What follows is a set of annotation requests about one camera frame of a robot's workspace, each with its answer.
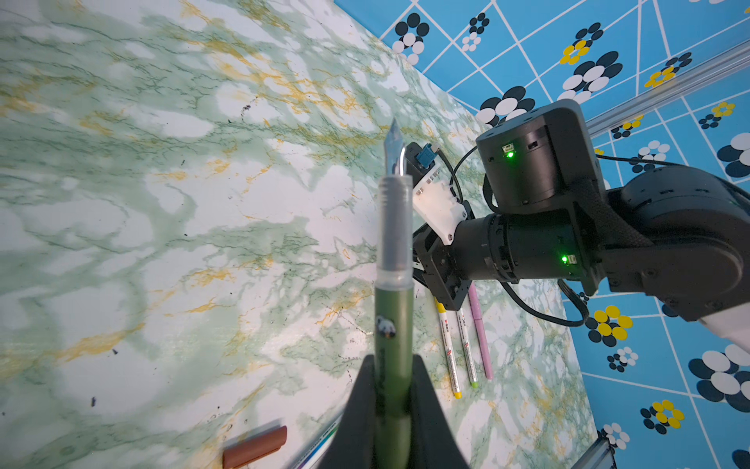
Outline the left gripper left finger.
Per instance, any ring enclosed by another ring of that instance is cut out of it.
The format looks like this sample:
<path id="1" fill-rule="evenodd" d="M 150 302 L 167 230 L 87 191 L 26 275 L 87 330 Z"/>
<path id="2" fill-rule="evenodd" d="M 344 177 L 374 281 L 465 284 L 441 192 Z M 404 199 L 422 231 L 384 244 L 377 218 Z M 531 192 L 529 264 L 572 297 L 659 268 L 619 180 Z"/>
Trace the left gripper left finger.
<path id="1" fill-rule="evenodd" d="M 376 424 L 375 359 L 364 358 L 331 446 L 320 468 L 372 468 Z"/>

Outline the white pen yellow tip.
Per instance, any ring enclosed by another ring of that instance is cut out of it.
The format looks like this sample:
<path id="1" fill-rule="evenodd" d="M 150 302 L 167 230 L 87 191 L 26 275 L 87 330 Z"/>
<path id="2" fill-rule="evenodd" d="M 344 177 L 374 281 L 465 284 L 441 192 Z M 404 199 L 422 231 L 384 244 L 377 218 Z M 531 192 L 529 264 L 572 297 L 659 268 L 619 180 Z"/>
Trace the white pen yellow tip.
<path id="1" fill-rule="evenodd" d="M 441 339 L 443 340 L 443 349 L 445 349 L 445 357 L 451 392 L 455 399 L 460 400 L 462 398 L 462 392 L 457 375 L 457 364 L 455 360 L 454 348 L 452 345 L 447 311 L 445 310 L 445 306 L 443 306 L 441 302 L 437 301 L 437 299 L 435 299 L 435 304 L 437 308 L 437 314 L 439 315 L 439 322 L 441 323 Z"/>

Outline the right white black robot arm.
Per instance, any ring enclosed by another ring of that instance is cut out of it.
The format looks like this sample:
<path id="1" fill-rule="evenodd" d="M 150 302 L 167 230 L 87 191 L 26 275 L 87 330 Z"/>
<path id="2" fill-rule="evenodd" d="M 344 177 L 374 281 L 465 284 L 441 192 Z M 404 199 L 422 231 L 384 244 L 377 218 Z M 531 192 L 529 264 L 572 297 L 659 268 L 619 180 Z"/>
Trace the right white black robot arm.
<path id="1" fill-rule="evenodd" d="M 425 222 L 413 236 L 413 277 L 446 308 L 459 308 L 474 281 L 554 279 L 587 295 L 608 283 L 748 348 L 746 191 L 667 162 L 607 189 L 582 109 L 568 100 L 500 123 L 476 144 L 490 213 L 430 199 L 458 220 Z"/>

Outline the white pen green tip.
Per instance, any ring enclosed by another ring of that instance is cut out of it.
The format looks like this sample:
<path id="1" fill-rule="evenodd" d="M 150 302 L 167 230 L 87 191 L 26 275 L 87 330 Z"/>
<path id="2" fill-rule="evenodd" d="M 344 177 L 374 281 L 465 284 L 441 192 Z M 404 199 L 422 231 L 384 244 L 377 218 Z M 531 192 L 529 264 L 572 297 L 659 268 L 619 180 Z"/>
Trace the white pen green tip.
<path id="1" fill-rule="evenodd" d="M 478 389 L 479 378 L 478 378 L 477 368 L 476 368 L 473 354 L 472 354 L 472 346 L 470 342 L 468 322 L 466 321 L 466 316 L 462 309 L 457 310 L 455 312 L 455 315 L 457 318 L 457 324 L 459 328 L 459 334 L 461 338 L 462 349 L 464 353 L 464 359 L 465 359 L 465 363 L 466 363 L 466 367 L 468 371 L 470 384 L 472 388 Z"/>

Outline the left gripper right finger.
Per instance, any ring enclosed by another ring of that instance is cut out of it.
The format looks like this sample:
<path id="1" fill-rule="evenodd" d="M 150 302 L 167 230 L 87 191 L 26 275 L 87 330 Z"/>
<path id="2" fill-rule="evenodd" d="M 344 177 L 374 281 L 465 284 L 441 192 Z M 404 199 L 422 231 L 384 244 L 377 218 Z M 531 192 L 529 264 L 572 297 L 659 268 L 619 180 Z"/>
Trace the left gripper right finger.
<path id="1" fill-rule="evenodd" d="M 413 356 L 409 413 L 410 468 L 468 468 L 449 428 L 423 359 Z"/>

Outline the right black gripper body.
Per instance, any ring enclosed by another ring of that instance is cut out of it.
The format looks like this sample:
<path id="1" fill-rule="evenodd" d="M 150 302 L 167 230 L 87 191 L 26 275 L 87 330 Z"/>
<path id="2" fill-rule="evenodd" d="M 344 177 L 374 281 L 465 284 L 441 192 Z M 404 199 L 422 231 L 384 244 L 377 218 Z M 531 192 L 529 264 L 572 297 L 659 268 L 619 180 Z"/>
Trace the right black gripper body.
<path id="1" fill-rule="evenodd" d="M 413 262 L 419 264 L 413 269 L 412 277 L 425 286 L 445 309 L 461 309 L 472 281 L 460 275 L 451 250 L 427 224 L 413 233 L 412 241 Z"/>

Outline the pink gel pen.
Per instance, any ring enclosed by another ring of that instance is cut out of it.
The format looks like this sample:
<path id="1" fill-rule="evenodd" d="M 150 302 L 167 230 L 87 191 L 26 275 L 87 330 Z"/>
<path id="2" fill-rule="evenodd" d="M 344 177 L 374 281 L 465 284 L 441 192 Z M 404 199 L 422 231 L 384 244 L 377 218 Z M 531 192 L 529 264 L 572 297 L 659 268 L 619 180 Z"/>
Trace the pink gel pen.
<path id="1" fill-rule="evenodd" d="M 482 358 L 482 366 L 484 367 L 484 374 L 489 381 L 494 379 L 494 373 L 491 363 L 490 351 L 488 346 L 488 339 L 486 338 L 486 328 L 484 327 L 484 317 L 482 316 L 482 308 L 480 308 L 480 301 L 478 291 L 474 283 L 471 284 L 468 292 L 471 314 L 473 322 L 476 328 L 476 333 L 480 345 L 480 357 Z"/>

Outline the green gel pen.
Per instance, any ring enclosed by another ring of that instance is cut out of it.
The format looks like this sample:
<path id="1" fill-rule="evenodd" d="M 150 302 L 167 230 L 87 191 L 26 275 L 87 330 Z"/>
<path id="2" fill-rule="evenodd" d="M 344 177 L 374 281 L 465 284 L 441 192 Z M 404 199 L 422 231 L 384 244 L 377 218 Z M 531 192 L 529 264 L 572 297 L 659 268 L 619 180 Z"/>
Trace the green gel pen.
<path id="1" fill-rule="evenodd" d="M 413 182 L 396 121 L 386 134 L 384 154 L 375 281 L 374 459 L 378 468 L 404 468 L 411 442 Z"/>

